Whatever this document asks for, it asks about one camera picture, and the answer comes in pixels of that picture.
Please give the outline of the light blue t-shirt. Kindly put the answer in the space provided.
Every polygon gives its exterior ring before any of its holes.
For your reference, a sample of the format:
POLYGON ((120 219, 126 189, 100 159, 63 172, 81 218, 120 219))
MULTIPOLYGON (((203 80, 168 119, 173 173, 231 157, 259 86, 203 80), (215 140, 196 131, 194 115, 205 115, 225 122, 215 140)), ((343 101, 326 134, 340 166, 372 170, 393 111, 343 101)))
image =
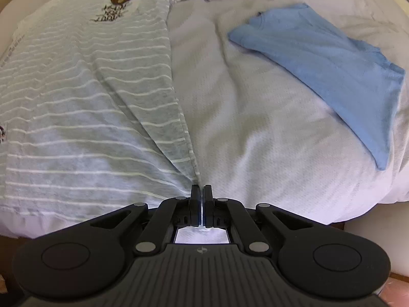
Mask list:
POLYGON ((405 70, 381 49, 348 37, 307 4, 273 8, 228 32, 314 91, 369 150, 379 170, 390 155, 405 70))

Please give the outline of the white bed duvet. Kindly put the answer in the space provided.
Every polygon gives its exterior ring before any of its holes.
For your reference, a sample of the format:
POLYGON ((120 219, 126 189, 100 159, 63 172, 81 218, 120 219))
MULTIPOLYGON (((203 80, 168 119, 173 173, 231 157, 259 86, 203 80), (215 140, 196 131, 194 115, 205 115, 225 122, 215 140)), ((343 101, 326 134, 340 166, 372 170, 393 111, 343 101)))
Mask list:
POLYGON ((408 200, 408 88, 386 170, 307 86, 232 44, 258 12, 304 2, 348 36, 408 67, 408 16, 394 0, 188 0, 168 19, 174 84, 201 180, 247 206, 270 202, 328 224, 408 200))

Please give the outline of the grey white striped shirt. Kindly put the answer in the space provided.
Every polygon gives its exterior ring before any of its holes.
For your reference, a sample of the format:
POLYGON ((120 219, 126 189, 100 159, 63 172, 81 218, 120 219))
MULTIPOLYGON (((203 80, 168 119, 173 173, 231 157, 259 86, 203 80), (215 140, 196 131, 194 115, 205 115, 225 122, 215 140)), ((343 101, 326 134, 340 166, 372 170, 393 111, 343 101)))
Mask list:
POLYGON ((1 59, 1 235, 35 238, 198 181, 167 19, 184 0, 51 0, 1 59))

